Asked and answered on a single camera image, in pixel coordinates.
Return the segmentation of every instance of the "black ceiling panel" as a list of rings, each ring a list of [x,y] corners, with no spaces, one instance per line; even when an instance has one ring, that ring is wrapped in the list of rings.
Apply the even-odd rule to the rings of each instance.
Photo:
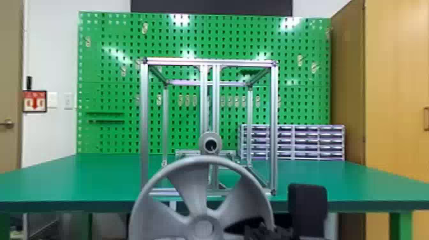
[[[139,13],[292,16],[292,0],[132,0]]]

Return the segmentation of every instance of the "wooden door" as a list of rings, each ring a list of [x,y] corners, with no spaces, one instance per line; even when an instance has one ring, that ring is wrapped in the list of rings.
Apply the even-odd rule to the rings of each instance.
[[[22,1],[0,1],[0,173],[20,166]]]
[[[427,0],[366,2],[366,165],[426,182],[428,13]],[[414,214],[415,240],[429,239],[428,222],[429,213]],[[366,239],[387,240],[388,225],[386,214],[368,214]]]

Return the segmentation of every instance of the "white wall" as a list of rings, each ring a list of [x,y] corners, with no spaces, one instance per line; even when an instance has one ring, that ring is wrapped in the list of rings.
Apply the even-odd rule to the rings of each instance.
[[[59,105],[24,114],[23,167],[76,153],[76,110],[64,109],[64,93],[76,97],[79,11],[130,11],[130,0],[27,0],[25,75],[33,89],[57,92]]]
[[[332,17],[350,0],[294,0],[294,17]]]

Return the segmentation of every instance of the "door handle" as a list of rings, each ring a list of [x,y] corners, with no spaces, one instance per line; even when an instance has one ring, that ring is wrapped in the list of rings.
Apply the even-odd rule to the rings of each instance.
[[[5,126],[6,128],[13,128],[15,123],[13,123],[11,119],[6,119],[3,123],[0,123],[0,125]]]
[[[423,109],[423,129],[429,131],[429,107]]]

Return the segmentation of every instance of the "wheel spoke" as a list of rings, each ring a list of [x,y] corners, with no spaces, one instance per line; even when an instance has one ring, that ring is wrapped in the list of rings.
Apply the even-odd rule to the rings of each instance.
[[[208,164],[191,165],[167,177],[179,192],[191,215],[207,213]]]
[[[253,194],[253,188],[249,188],[249,184],[253,183],[242,177],[221,206],[214,211],[214,215],[219,219],[223,229],[233,223],[261,216],[259,209],[266,204],[260,197],[257,197],[260,193]]]
[[[175,212],[165,204],[146,199],[133,209],[130,221],[130,239],[160,239],[167,237],[184,237],[188,218]]]
[[[223,240],[243,240],[245,237],[238,234],[223,233]]]

